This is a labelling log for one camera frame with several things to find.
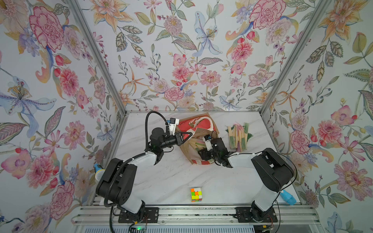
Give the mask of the red burlap tote bag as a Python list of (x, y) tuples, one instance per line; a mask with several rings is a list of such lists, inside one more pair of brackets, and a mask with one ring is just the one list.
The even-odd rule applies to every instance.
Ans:
[[(219, 130), (215, 124), (213, 118), (209, 113), (204, 113), (196, 116), (190, 116), (188, 118), (181, 119), (179, 125), (176, 127), (177, 132), (192, 132), (192, 138), (202, 139), (205, 135), (211, 135), (212, 137), (217, 137), (219, 135)], [(210, 165), (214, 163), (214, 160), (204, 161), (198, 154), (198, 151), (206, 148), (201, 146), (194, 146), (186, 141), (180, 146), (180, 149), (184, 156), (191, 164), (195, 165)]]

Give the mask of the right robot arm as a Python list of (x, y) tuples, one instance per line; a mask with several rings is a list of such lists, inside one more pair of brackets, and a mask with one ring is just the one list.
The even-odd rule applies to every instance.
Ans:
[(257, 153), (228, 151), (221, 138), (203, 137), (205, 149), (198, 153), (202, 160), (214, 160), (217, 165), (226, 168), (255, 169), (263, 185), (251, 205), (254, 214), (266, 214), (273, 208), (280, 192), (285, 189), (297, 171), (285, 158), (271, 148)]

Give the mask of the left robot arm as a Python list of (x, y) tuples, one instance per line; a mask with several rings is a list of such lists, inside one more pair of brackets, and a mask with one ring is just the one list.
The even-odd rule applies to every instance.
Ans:
[(143, 153), (127, 160), (112, 159), (105, 169), (96, 168), (99, 183), (96, 194), (104, 199), (105, 207), (117, 208), (131, 214), (143, 214), (145, 202), (132, 194), (138, 168), (147, 168), (160, 162), (165, 148), (181, 146), (192, 138), (191, 132), (167, 133), (155, 128), (148, 136)]

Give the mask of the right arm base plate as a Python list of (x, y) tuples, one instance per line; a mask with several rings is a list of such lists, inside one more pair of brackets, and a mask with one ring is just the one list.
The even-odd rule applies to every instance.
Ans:
[(263, 212), (258, 208), (236, 207), (235, 217), (239, 223), (278, 223), (278, 218), (273, 207)]

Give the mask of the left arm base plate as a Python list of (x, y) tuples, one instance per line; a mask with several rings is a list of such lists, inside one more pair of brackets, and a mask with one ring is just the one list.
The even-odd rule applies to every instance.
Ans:
[(121, 211), (118, 223), (158, 223), (158, 217), (158, 207), (142, 207), (137, 213), (132, 213), (128, 210)]

